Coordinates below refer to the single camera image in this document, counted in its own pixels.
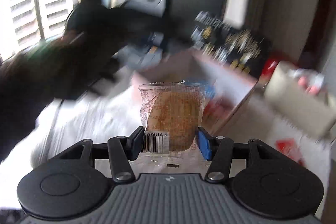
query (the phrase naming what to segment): metal screw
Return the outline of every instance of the metal screw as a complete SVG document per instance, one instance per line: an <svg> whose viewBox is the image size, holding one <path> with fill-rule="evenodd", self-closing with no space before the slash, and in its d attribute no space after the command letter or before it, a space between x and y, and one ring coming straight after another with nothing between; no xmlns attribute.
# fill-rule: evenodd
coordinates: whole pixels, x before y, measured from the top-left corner
<svg viewBox="0 0 336 224"><path fill-rule="evenodd" d="M129 180L131 177L132 175L130 172L121 172L115 176L117 180Z"/></svg>
<svg viewBox="0 0 336 224"><path fill-rule="evenodd" d="M208 178L211 180L218 181L224 178L224 174L221 172L211 172L208 174Z"/></svg>

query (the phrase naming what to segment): plastic wrapper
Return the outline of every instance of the plastic wrapper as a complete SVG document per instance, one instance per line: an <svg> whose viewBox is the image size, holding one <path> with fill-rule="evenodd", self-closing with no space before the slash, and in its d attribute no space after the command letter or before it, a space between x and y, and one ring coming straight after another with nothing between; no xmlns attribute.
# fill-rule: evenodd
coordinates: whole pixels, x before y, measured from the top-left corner
<svg viewBox="0 0 336 224"><path fill-rule="evenodd" d="M139 90L145 128L142 152L176 155L189 149L202 122L205 87L181 82L145 84Z"/></svg>
<svg viewBox="0 0 336 224"><path fill-rule="evenodd" d="M318 95L324 85L324 75L314 70L292 69L288 71L288 75L311 95Z"/></svg>

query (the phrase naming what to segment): barcode number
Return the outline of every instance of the barcode number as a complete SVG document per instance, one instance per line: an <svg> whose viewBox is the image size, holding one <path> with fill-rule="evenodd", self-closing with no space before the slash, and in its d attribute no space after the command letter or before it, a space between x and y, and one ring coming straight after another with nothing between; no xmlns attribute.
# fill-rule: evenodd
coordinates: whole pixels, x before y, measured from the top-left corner
<svg viewBox="0 0 336 224"><path fill-rule="evenodd" d="M143 134L141 152L163 153L164 138L167 137L167 135L167 133L145 132Z"/></svg>

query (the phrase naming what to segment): red object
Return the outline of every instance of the red object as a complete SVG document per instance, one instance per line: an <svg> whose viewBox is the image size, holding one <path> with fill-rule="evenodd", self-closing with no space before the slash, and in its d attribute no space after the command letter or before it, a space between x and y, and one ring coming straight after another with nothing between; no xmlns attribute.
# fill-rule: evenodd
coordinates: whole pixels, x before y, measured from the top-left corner
<svg viewBox="0 0 336 224"><path fill-rule="evenodd" d="M299 86L303 87L304 90L308 88L308 80L306 76L301 76L297 83Z"/></svg>
<svg viewBox="0 0 336 224"><path fill-rule="evenodd" d="M294 139L282 139L275 142L276 149L288 158L304 166L302 154Z"/></svg>
<svg viewBox="0 0 336 224"><path fill-rule="evenodd" d="M205 107L203 115L212 115L216 118L223 118L229 116L234 106L226 98L217 98L211 100Z"/></svg>
<svg viewBox="0 0 336 224"><path fill-rule="evenodd" d="M288 61L288 62L293 63L295 66L297 66L297 64L291 61L291 59L288 56L286 56L284 53L273 52L271 53L270 57L265 62L265 65L261 72L260 77L269 80L272 77L273 72L275 68L277 67L277 65L280 63L280 61Z"/></svg>
<svg viewBox="0 0 336 224"><path fill-rule="evenodd" d="M317 95L320 92L320 89L317 86L313 85L307 91L309 94Z"/></svg>
<svg viewBox="0 0 336 224"><path fill-rule="evenodd" d="M275 58L269 58L267 59L264 68L261 72L261 76L270 79L272 77L272 74L275 70L275 68L277 67L277 65L279 64L279 60L275 59Z"/></svg>

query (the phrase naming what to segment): packaged snack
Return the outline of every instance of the packaged snack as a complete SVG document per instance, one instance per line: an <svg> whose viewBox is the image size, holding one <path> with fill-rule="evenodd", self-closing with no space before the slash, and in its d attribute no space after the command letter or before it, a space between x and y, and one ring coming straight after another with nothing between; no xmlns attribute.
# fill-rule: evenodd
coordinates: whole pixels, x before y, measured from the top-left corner
<svg viewBox="0 0 336 224"><path fill-rule="evenodd" d="M142 152L176 155L189 149L202 122L205 87L155 83L140 85L139 90L145 128Z"/></svg>

